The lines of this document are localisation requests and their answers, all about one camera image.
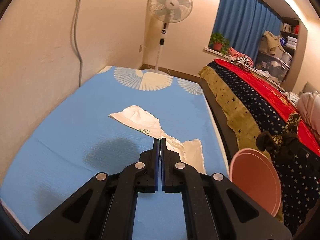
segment navy star-patterned fabric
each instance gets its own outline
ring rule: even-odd
[[[281,134],[285,121],[260,94],[235,73],[215,61],[208,66],[222,78],[250,111],[261,132],[269,131],[271,135]],[[274,154],[271,154],[271,158],[282,184],[284,224],[292,234],[295,234],[320,196],[319,181],[307,165],[299,164],[298,158],[286,164],[276,163]]]

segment standing fan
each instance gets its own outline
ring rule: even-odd
[[[155,72],[157,72],[169,23],[180,22],[189,16],[192,10],[192,0],[148,0],[148,8],[152,15],[164,22],[155,66]]]

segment star-patterned blanket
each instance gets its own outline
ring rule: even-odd
[[[290,103],[284,103],[281,93],[265,81],[223,60],[211,62],[199,74],[207,81],[224,110],[228,125],[238,139],[239,149],[257,149],[255,140],[261,132],[269,131],[276,135],[285,129],[286,121],[294,109],[291,109]],[[299,124],[298,137],[320,155],[315,139],[303,122]],[[320,195],[318,178],[297,158],[286,164],[278,164],[274,154],[266,155],[273,162],[282,184],[283,212],[280,209],[277,218],[283,219],[295,234]]]

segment gray cable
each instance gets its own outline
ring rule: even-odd
[[[79,51],[79,48],[78,48],[77,35],[76,35],[77,22],[78,22],[78,16],[79,16],[79,9],[80,9],[80,2],[81,2],[81,0],[78,0],[77,7],[76,7],[75,23],[74,23],[74,28],[73,28],[73,37],[74,37],[74,40],[75,40],[75,49],[76,49],[76,53],[77,53],[78,59],[79,59],[79,61],[80,61],[79,87],[81,87],[82,68],[83,68],[83,61],[82,61],[82,57],[81,57],[81,55],[80,55],[80,51]]]

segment pink trash bin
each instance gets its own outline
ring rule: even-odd
[[[281,184],[273,164],[254,149],[242,149],[232,158],[230,180],[275,216],[281,204]]]

